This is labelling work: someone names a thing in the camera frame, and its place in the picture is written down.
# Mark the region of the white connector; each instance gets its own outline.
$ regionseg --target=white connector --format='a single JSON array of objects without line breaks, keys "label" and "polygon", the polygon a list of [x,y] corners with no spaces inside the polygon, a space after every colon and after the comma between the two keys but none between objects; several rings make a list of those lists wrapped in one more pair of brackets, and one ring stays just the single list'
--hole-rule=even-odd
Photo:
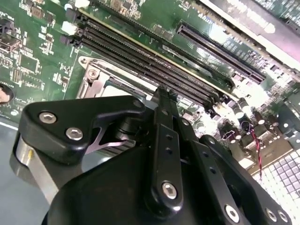
[{"label": "white connector", "polygon": [[61,30],[66,32],[68,35],[74,35],[77,31],[77,26],[68,21],[64,21],[62,23]]},{"label": "white connector", "polygon": [[76,0],[75,7],[76,8],[85,8],[90,5],[89,0]]}]

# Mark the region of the robotic arm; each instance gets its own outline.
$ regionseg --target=robotic arm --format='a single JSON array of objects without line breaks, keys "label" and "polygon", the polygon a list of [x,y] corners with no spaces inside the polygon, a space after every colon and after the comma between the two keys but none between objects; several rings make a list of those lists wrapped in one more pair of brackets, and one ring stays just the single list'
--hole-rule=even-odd
[{"label": "robotic arm", "polygon": [[[85,154],[126,140],[135,147],[82,172]],[[132,96],[28,105],[10,164],[50,203],[45,225],[292,224],[215,138],[197,139],[162,87],[145,105]]]}]

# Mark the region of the wire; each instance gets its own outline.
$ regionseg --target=wire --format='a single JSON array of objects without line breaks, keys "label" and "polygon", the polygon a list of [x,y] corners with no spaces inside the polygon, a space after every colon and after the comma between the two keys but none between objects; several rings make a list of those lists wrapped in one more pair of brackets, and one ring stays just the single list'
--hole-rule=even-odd
[{"label": "wire", "polygon": [[242,121],[240,126],[242,127],[243,123],[248,123],[249,124],[249,127],[248,127],[248,132],[247,133],[251,133],[251,123],[249,123],[249,121],[245,120],[245,121]]},{"label": "wire", "polygon": [[251,130],[251,135],[256,143],[256,150],[257,150],[257,154],[258,154],[258,166],[259,166],[259,176],[260,176],[260,180],[262,181],[262,177],[263,177],[263,166],[262,166],[262,156],[261,156],[261,149],[259,147],[259,140],[254,132],[254,129]]}]

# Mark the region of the red wire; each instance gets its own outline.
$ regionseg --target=red wire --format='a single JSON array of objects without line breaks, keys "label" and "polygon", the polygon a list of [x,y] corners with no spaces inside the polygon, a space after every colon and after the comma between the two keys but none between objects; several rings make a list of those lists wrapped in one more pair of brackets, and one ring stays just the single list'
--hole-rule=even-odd
[{"label": "red wire", "polygon": [[259,147],[258,138],[256,137],[253,129],[251,130],[251,135],[252,135],[252,137],[253,137],[253,139],[255,140],[255,143],[256,143],[256,150],[257,150],[257,153],[258,153],[259,175],[260,175],[260,180],[262,180],[262,177],[263,177],[263,166],[262,166],[261,149]]}]

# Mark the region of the silver screw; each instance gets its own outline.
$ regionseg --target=silver screw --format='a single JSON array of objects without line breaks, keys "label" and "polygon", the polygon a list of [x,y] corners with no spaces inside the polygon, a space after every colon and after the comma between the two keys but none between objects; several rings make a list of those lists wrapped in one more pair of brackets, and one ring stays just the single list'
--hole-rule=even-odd
[{"label": "silver screw", "polygon": [[286,223],[289,221],[286,217],[286,215],[281,211],[281,210],[278,210],[278,214],[280,215],[280,218],[285,221]]},{"label": "silver screw", "polygon": [[55,123],[57,120],[56,116],[51,112],[42,112],[38,117],[40,121],[47,124]]},{"label": "silver screw", "polygon": [[182,123],[183,123],[184,125],[188,126],[188,121],[187,121],[187,120],[182,119]]},{"label": "silver screw", "polygon": [[97,71],[94,69],[90,69],[88,71],[88,75],[90,77],[90,79],[96,79],[97,78]]},{"label": "silver screw", "polygon": [[215,140],[212,139],[211,137],[209,137],[208,140],[209,140],[210,143],[215,144]]},{"label": "silver screw", "polygon": [[268,217],[273,221],[273,222],[277,222],[277,217],[275,216],[275,214],[269,210],[268,208],[266,208],[266,213],[268,215]]},{"label": "silver screw", "polygon": [[230,205],[225,206],[225,211],[228,217],[236,224],[240,221],[238,212]]},{"label": "silver screw", "polygon": [[82,63],[82,64],[86,64],[86,59],[83,58],[83,59],[81,60],[81,63]]},{"label": "silver screw", "polygon": [[80,129],[76,128],[76,127],[70,127],[66,131],[66,136],[68,138],[70,138],[71,140],[79,141],[83,138],[83,132]]},{"label": "silver screw", "polygon": [[142,103],[139,101],[139,100],[134,100],[133,101],[133,104],[136,106],[136,107],[139,107],[139,108],[142,108]]},{"label": "silver screw", "polygon": [[164,115],[166,115],[166,116],[168,115],[168,111],[167,110],[162,109],[162,112],[163,112]]},{"label": "silver screw", "polygon": [[177,197],[177,191],[176,188],[173,186],[173,184],[169,182],[163,183],[163,192],[169,199],[175,199]]}]

